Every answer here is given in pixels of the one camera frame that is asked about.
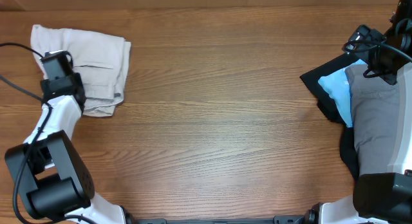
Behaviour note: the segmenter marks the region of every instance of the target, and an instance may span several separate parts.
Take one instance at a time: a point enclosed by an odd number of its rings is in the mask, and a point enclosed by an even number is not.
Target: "pile of clothes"
[[[341,159],[355,180],[386,172],[398,123],[398,85],[364,78],[367,69],[356,56],[343,54],[301,75],[325,117],[344,125]]]

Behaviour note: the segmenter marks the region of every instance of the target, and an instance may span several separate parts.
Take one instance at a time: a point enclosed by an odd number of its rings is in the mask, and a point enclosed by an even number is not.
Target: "black clamp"
[[[83,112],[86,95],[80,74],[73,72],[73,59],[70,53],[68,51],[49,53],[41,59],[41,62],[48,76],[48,79],[40,82],[43,102],[62,95],[73,95]]]

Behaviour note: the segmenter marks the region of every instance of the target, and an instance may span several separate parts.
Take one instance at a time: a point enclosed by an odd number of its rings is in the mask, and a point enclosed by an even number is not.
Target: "gray cloth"
[[[386,173],[397,135],[399,88],[380,77],[365,79],[367,66],[352,66],[346,76],[360,175]]]

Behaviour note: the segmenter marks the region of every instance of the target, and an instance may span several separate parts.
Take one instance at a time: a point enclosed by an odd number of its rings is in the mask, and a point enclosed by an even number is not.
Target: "black cable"
[[[20,92],[23,92],[23,93],[25,93],[26,95],[33,97],[34,99],[37,99],[37,100],[41,101],[41,97],[39,97],[39,96],[33,94],[32,92],[27,91],[27,90],[25,90],[25,89],[23,89],[23,88],[15,85],[13,82],[10,82],[9,80],[7,80],[7,79],[6,79],[5,77],[3,77],[2,75],[0,75],[0,80],[2,80],[3,82],[5,82],[5,83],[8,84],[9,86],[13,87],[14,89],[16,89],[16,90],[18,90],[18,91],[20,91]]]
[[[35,50],[27,47],[27,46],[24,46],[24,45],[22,45],[22,44],[13,43],[13,42],[7,42],[7,43],[2,43],[2,44],[0,44],[0,47],[2,47],[2,46],[18,46],[18,47],[22,47],[22,48],[24,48],[24,49],[26,49],[26,50],[32,51],[33,53],[37,54],[37,55],[40,56],[40,57],[43,57],[39,52],[37,52],[37,51],[35,51]],[[10,82],[9,80],[7,80],[6,78],[4,78],[2,75],[0,75],[0,80],[2,80],[3,82],[5,82],[5,83],[8,84],[9,86],[13,87],[14,89],[16,89],[16,90],[18,90],[18,91],[20,91],[20,92],[23,92],[23,93],[25,93],[25,94],[27,94],[27,95],[29,95],[29,96],[31,96],[31,97],[39,100],[39,101],[42,100],[41,97],[39,97],[39,96],[33,94],[32,92],[27,91],[27,90],[25,90],[25,89],[23,89],[23,88],[15,85],[14,83],[12,83],[12,82]],[[47,112],[46,118],[44,119],[43,123],[41,124],[41,126],[40,126],[39,129],[37,130],[37,134],[34,136],[32,142],[31,142],[31,143],[29,144],[29,146],[27,147],[27,150],[26,150],[26,152],[25,152],[25,154],[24,154],[23,161],[21,162],[19,171],[18,171],[18,173],[17,173],[16,180],[15,180],[15,183],[14,183],[14,189],[13,189],[13,210],[14,210],[14,214],[16,215],[17,219],[19,219],[19,221],[21,221],[21,222],[24,223],[24,224],[54,224],[54,223],[57,223],[57,222],[60,222],[60,221],[64,221],[64,220],[67,220],[67,219],[78,219],[79,221],[85,221],[85,222],[87,222],[87,223],[89,223],[89,224],[96,224],[94,221],[90,220],[89,218],[86,218],[86,217],[84,217],[84,216],[79,216],[79,215],[67,215],[67,216],[65,216],[64,218],[62,218],[62,219],[59,220],[59,221],[48,221],[48,222],[45,222],[45,223],[31,223],[31,222],[27,221],[27,220],[21,215],[21,213],[20,213],[20,211],[19,211],[19,207],[18,207],[18,205],[17,205],[17,195],[19,194],[19,187],[20,187],[20,182],[21,182],[21,178],[22,178],[22,175],[23,175],[24,168],[26,167],[26,163],[27,163],[28,158],[29,158],[29,156],[30,156],[30,153],[31,153],[31,151],[32,151],[32,149],[33,149],[33,145],[36,143],[37,139],[40,137],[41,133],[43,132],[44,127],[45,127],[46,124],[47,124],[47,121],[49,120],[50,116],[52,115],[52,109],[53,109],[52,106],[51,106],[49,103],[47,103],[47,102],[44,103],[44,104],[46,104],[46,105],[48,106],[48,109],[49,109],[48,112]]]
[[[37,54],[39,57],[43,57],[43,55],[41,55],[39,52],[35,51],[34,49],[29,48],[29,47],[27,47],[27,46],[25,46],[25,45],[22,45],[22,44],[19,44],[19,43],[14,43],[14,42],[1,43],[1,44],[0,44],[0,47],[3,47],[3,46],[18,46],[18,47],[22,47],[22,48],[24,48],[24,49],[26,49],[26,50],[28,50],[28,51],[34,52],[34,53]]]
[[[348,41],[346,44],[343,45],[344,51],[348,52],[348,53],[360,53],[363,50],[351,50],[348,49],[349,45],[353,45],[353,44],[373,44],[376,47],[381,47],[381,48],[385,48],[387,50],[391,50],[397,54],[399,54],[400,56],[402,56],[403,58],[405,58],[406,60],[408,60],[409,62],[412,62],[412,57],[410,57],[408,54],[402,52],[401,50],[398,50],[397,48],[390,46],[388,44],[382,43],[382,42],[378,42],[378,41],[366,41],[366,40],[356,40],[356,41]]]

